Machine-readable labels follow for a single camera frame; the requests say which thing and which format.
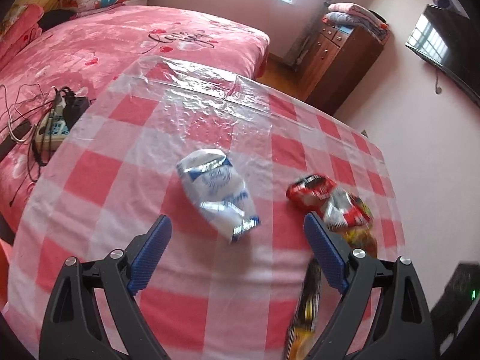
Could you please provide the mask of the black gold coffee sachet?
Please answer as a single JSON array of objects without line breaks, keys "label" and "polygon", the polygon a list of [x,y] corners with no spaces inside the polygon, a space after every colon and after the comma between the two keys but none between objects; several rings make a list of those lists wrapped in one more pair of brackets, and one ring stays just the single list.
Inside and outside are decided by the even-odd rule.
[{"label": "black gold coffee sachet", "polygon": [[313,258],[307,266],[302,291],[286,334],[283,359],[306,359],[316,338],[321,298],[321,269]]}]

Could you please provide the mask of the red white snack wrapper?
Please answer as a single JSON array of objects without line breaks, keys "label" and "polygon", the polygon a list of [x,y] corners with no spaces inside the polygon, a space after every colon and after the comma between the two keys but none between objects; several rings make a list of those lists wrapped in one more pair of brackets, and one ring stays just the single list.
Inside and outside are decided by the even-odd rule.
[{"label": "red white snack wrapper", "polygon": [[327,175],[314,173],[290,184],[286,197],[305,212],[316,212],[334,232],[371,228],[373,215],[362,199]]}]

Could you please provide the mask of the folded pink blanket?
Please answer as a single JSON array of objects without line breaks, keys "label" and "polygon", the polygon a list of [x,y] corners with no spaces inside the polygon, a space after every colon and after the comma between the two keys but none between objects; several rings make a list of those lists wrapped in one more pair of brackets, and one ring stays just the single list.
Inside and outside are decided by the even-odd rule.
[{"label": "folded pink blanket", "polygon": [[1,23],[1,69],[41,34],[44,9],[35,3],[17,5]]}]

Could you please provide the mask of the grey window curtain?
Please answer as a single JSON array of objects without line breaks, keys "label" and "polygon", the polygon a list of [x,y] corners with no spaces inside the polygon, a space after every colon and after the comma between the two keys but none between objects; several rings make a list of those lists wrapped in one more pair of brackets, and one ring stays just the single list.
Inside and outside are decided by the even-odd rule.
[{"label": "grey window curtain", "polygon": [[290,67],[298,66],[304,59],[306,52],[313,43],[314,35],[320,28],[321,18],[327,12],[328,6],[333,0],[324,0],[323,3],[316,9],[315,14],[307,23],[303,32],[296,38],[292,47],[290,47],[283,62]]}]

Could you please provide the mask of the yellow orange snack bag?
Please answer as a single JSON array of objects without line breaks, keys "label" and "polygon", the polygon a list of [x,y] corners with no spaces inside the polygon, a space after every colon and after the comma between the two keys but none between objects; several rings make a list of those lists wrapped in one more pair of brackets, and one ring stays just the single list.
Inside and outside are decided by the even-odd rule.
[{"label": "yellow orange snack bag", "polygon": [[368,206],[356,195],[350,195],[354,207],[360,212],[361,225],[349,228],[343,233],[343,238],[352,249],[364,250],[370,257],[377,258],[377,239],[372,233],[374,217]]}]

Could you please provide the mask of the black charger adapter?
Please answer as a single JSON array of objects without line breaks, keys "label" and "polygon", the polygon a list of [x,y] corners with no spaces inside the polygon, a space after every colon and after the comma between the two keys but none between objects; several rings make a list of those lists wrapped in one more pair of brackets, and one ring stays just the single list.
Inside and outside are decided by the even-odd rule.
[{"label": "black charger adapter", "polygon": [[89,108],[90,101],[87,97],[77,97],[74,94],[66,95],[64,100],[63,117],[67,128],[71,130],[78,119],[80,119],[80,116]]}]

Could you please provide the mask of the folded blankets on cabinet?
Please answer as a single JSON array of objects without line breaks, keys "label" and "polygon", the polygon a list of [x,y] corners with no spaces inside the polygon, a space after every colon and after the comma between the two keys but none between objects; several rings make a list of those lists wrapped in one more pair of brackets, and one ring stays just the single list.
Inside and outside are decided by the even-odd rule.
[{"label": "folded blankets on cabinet", "polygon": [[388,23],[383,18],[356,3],[333,3],[327,10],[322,18],[324,23],[361,27],[379,41],[385,41],[391,33]]}]

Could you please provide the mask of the wall mounted black television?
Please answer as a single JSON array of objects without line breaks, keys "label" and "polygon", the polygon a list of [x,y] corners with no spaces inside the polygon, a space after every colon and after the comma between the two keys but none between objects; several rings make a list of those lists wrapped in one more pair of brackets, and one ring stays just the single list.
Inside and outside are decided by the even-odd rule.
[{"label": "wall mounted black television", "polygon": [[405,46],[438,68],[479,104],[479,34],[470,19],[427,5]]}]

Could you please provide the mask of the red white checkered tablecloth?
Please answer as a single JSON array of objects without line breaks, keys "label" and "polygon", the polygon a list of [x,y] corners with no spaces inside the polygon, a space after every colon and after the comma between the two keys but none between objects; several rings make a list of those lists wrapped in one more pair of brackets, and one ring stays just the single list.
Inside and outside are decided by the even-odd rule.
[{"label": "red white checkered tablecloth", "polygon": [[288,187],[319,174],[373,214],[381,258],[404,244],[381,151],[252,80],[144,57],[75,124],[34,187],[11,260],[6,318],[39,349],[69,257],[104,258],[160,215],[172,237],[141,311],[173,359],[280,359],[312,251]]}]

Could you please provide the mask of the white power strip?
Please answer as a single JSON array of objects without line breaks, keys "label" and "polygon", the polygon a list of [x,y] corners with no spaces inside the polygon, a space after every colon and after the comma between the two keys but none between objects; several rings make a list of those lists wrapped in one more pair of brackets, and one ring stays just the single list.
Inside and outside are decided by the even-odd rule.
[{"label": "white power strip", "polygon": [[37,129],[34,137],[34,147],[39,153],[58,150],[69,134],[68,126],[63,116],[56,113],[46,115]]}]

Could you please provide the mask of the blue white crumpled wrapper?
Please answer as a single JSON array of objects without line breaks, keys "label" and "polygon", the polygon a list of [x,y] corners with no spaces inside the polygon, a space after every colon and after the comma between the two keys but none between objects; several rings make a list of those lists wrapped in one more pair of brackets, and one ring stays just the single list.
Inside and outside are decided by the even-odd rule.
[{"label": "blue white crumpled wrapper", "polygon": [[222,150],[196,150],[176,169],[190,202],[230,243],[261,224],[246,181]]}]

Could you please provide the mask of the pink bed cover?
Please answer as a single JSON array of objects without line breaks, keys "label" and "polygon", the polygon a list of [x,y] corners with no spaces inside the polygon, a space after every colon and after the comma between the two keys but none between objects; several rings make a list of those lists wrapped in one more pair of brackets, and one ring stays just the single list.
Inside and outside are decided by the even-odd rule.
[{"label": "pink bed cover", "polygon": [[122,6],[55,26],[1,70],[1,133],[10,121],[41,119],[68,87],[90,100],[46,166],[30,145],[1,161],[1,216],[20,235],[145,232],[161,214],[182,225],[194,213],[176,164],[213,147],[237,160],[234,106],[258,78],[269,37],[255,28],[200,12]]}]

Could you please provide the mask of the brown wooden cabinet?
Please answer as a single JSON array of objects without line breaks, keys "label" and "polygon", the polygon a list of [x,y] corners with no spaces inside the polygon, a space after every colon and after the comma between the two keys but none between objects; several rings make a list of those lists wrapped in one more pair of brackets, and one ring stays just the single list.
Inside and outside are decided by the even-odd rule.
[{"label": "brown wooden cabinet", "polygon": [[298,98],[334,115],[383,49],[362,27],[322,24],[298,66]]}]

